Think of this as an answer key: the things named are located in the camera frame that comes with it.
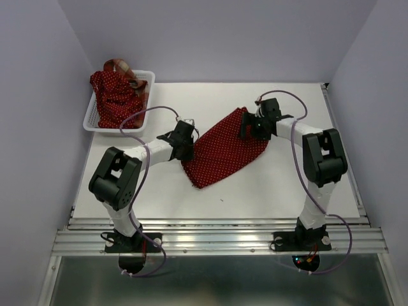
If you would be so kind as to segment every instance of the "plastic basket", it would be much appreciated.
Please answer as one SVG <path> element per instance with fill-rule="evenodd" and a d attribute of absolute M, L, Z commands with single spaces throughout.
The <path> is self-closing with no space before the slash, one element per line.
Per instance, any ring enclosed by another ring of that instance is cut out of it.
<path fill-rule="evenodd" d="M 146 90 L 149 93 L 149 98 L 147 100 L 146 107 L 149 108 L 150 103 L 152 101 L 154 79 L 156 78 L 156 76 L 151 71 L 133 70 L 133 72 L 135 73 L 137 78 L 139 78 L 140 80 L 147 81 Z M 125 133 L 142 132 L 146 127 L 148 116 L 149 116 L 149 112 L 146 112 L 145 118 L 143 120 L 143 124 L 138 129 L 123 129 L 123 132 Z M 85 119 L 83 123 L 84 129 L 86 129 L 87 131 L 91 131 L 91 132 L 108 133 L 108 134 L 111 134 L 112 136 L 120 135 L 119 129 L 101 129 L 100 127 L 98 127 L 98 122 L 99 122 L 99 113 L 98 113 L 98 109 L 96 108 L 96 95 L 95 95 L 95 92 L 93 92 L 91 96 L 91 100 L 89 101 L 87 112 L 85 114 Z"/>

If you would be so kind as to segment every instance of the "white table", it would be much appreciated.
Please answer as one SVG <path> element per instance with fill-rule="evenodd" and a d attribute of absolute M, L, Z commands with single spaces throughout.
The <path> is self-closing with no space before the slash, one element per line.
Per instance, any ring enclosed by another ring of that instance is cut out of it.
<path fill-rule="evenodd" d="M 235 108 L 256 110 L 254 100 L 265 91 L 284 89 L 301 97 L 309 116 L 304 123 L 317 128 L 332 127 L 319 84 L 156 84 L 152 106 L 167 105 L 185 119 L 193 118 L 203 134 Z M 276 97 L 283 114 L 295 117 L 303 108 L 284 94 Z M 149 114 L 143 139 L 148 142 L 175 127 L 174 115 L 167 110 Z M 120 149 L 138 144 L 130 138 L 95 134 L 75 203 L 74 218 L 108 218 L 105 208 L 88 191 L 88 183 L 108 147 Z M 299 161 L 302 152 L 298 148 Z M 234 175 L 204 189 L 192 186 L 179 161 L 157 164 L 135 203 L 137 218 L 296 218 L 302 211 L 305 193 L 296 176 L 290 142 L 272 138 L 266 151 Z M 344 175 L 330 201 L 329 213 L 359 217 L 353 188 Z"/>

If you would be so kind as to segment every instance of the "folded cloth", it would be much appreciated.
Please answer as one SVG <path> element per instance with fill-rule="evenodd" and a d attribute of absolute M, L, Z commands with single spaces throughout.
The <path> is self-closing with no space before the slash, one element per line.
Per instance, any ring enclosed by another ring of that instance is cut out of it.
<path fill-rule="evenodd" d="M 197 188 L 214 184 L 242 169 L 255 160 L 268 145 L 249 134 L 240 139 L 242 114 L 247 109 L 237 108 L 208 130 L 194 144 L 194 159 L 182 161 L 190 181 Z"/>
<path fill-rule="evenodd" d="M 100 128 L 119 128 L 122 121 L 146 109 L 149 94 L 147 81 L 137 79 L 122 59 L 111 59 L 103 65 L 104 71 L 95 72 L 90 83 L 96 95 Z M 125 123 L 124 128 L 140 128 L 145 114 Z"/>

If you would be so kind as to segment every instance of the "polka dot pattern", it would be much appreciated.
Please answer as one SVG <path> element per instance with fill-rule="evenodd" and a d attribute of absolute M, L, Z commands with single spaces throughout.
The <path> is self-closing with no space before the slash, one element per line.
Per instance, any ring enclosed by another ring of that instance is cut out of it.
<path fill-rule="evenodd" d="M 146 100 L 137 95 L 129 81 L 116 71 L 97 71 L 90 80 L 96 95 L 96 107 L 100 116 L 100 128 L 119 129 L 122 121 L 146 107 Z M 144 114 L 129 120 L 124 128 L 139 128 Z"/>
<path fill-rule="evenodd" d="M 239 138 L 244 112 L 246 108 L 237 108 L 223 118 L 194 144 L 194 159 L 182 161 L 184 171 L 197 188 L 229 177 L 265 151 L 268 141 L 253 138 L 250 127 L 246 138 Z"/>

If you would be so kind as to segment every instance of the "wall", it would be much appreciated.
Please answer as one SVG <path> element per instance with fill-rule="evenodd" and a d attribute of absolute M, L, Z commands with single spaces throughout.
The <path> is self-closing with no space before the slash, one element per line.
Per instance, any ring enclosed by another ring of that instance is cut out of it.
<path fill-rule="evenodd" d="M 94 68 L 158 82 L 327 82 L 375 0 L 59 0 Z"/>
<path fill-rule="evenodd" d="M 365 208 L 384 231 L 406 294 L 407 16 L 408 1 L 379 0 L 329 87 Z"/>
<path fill-rule="evenodd" d="M 0 1 L 0 300 L 36 305 L 89 135 L 91 66 L 57 1 Z"/>

